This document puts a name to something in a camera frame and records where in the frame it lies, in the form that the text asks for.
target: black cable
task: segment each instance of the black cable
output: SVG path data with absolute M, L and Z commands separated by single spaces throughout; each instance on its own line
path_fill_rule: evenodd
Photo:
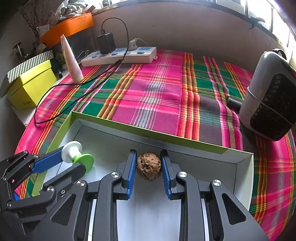
M 42 98 L 40 99 L 40 101 L 38 102 L 38 105 L 37 105 L 37 107 L 36 107 L 36 109 L 35 109 L 35 112 L 34 112 L 34 123 L 35 124 L 43 124 L 43 123 L 46 123 L 46 122 L 49 122 L 49 121 L 52 121 L 52 120 L 54 120 L 55 118 L 57 118 L 57 117 L 59 117 L 59 116 L 61 116 L 61 115 L 63 115 L 71 106 L 73 106 L 75 103 L 77 103 L 80 99 L 82 99 L 82 98 L 84 98 L 85 96 L 87 96 L 87 95 L 89 95 L 90 93 L 92 93 L 94 90 L 96 90 L 98 87 L 100 87 L 100 85 L 104 82 L 104 81 L 106 81 L 106 80 L 108 80 L 110 77 L 111 77 L 111 75 L 117 70 L 117 68 L 119 67 L 119 65 L 122 63 L 122 61 L 124 60 L 124 58 L 125 58 L 125 56 L 126 56 L 126 53 L 127 53 L 127 51 L 128 51 L 128 46 L 129 46 L 129 37 L 128 37 L 128 28 L 127 28 L 127 26 L 126 26 L 126 24 L 125 24 L 125 22 L 121 19 L 121 18 L 116 18 L 116 17 L 111 17 L 111 18 L 107 18 L 106 20 L 104 20 L 103 21 L 103 23 L 104 22 L 106 22 L 108 19 L 112 19 L 112 18 L 114 18 L 114 19 L 118 19 L 118 20 L 120 20 L 120 21 L 122 21 L 123 22 L 123 24 L 124 24 L 124 26 L 125 26 L 125 28 L 126 28 L 126 37 L 127 37 L 127 47 L 126 47 L 126 51 L 125 51 L 125 53 L 124 53 L 124 55 L 123 55 L 123 58 L 122 59 L 120 59 L 120 60 L 117 60 L 111 67 L 109 67 L 108 69 L 106 69 L 104 72 L 102 72 L 101 74 L 99 74 L 98 76 L 96 76 L 96 77 L 94 77 L 94 78 L 92 78 L 91 80 L 88 80 L 88 81 L 86 81 L 86 82 L 84 82 L 84 83 L 77 83 L 77 84 L 58 84 L 58 85 L 54 85 L 54 86 L 52 86 L 43 96 L 42 96 Z M 75 101 L 73 101 L 69 106 L 67 106 L 67 108 L 65 108 L 62 112 L 60 112 L 59 114 L 57 114 L 57 115 L 55 115 L 54 117 L 52 117 L 52 118 L 50 118 L 50 119 L 48 119 L 48 120 L 44 120 L 44 121 L 40 121 L 40 122 L 38 122 L 38 121 L 36 121 L 36 112 L 37 112 L 37 108 L 39 107 L 39 104 L 40 104 L 40 102 L 42 101 L 42 99 L 45 97 L 45 95 L 51 90 L 51 89 L 53 89 L 53 88 L 55 88 L 55 87 L 57 87 L 57 86 L 65 86 L 65 85 L 85 85 L 85 84 L 87 84 L 87 83 L 90 83 L 91 81 L 94 81 L 95 79 L 97 79 L 98 77 L 100 77 L 100 76 L 102 76 L 103 74 L 108 74 L 108 76 L 105 78 L 105 79 L 101 79 L 96 85 L 95 85 L 95 87 L 93 87 L 91 90 L 89 90 L 89 91 L 87 91 L 84 95 L 82 95 L 81 97 L 79 97 L 79 98 L 77 98 Z

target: black power adapter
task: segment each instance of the black power adapter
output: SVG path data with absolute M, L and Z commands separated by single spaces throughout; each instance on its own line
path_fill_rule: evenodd
M 116 47 L 112 33 L 102 32 L 102 35 L 96 38 L 101 54 L 112 53 Z

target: walnut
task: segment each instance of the walnut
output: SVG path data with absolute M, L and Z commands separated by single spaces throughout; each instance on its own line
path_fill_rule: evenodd
M 155 153 L 143 153 L 138 157 L 137 173 L 144 180 L 153 181 L 161 174 L 161 160 Z

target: white spool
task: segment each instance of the white spool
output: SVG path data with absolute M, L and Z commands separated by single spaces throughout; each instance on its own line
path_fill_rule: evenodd
M 82 145 L 78 141 L 68 142 L 62 149 L 62 160 L 67 163 L 72 163 L 74 156 L 81 154 L 81 151 Z

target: spool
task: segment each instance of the spool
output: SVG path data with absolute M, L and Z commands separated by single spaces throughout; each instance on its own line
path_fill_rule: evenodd
M 82 145 L 78 141 L 68 142 L 62 149 L 61 157 L 66 163 L 81 163 L 89 172 L 94 164 L 94 158 L 91 154 L 81 154 Z

